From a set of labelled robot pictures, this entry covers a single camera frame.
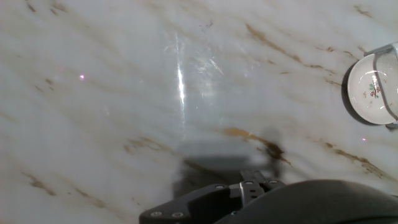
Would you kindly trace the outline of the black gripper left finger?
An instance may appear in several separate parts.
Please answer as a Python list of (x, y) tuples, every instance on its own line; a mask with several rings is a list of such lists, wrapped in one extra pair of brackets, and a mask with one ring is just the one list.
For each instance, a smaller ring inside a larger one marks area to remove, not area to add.
[(238, 184), (212, 184), (142, 212), (139, 224), (208, 224), (235, 215), (265, 193), (259, 171), (242, 171)]

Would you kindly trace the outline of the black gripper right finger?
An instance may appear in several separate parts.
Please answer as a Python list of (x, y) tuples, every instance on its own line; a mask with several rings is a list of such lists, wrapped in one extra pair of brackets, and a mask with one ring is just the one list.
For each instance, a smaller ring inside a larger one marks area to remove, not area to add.
[(279, 180), (266, 180), (264, 182), (264, 192), (267, 193), (267, 192), (279, 189), (284, 186), (285, 186), (285, 184)]

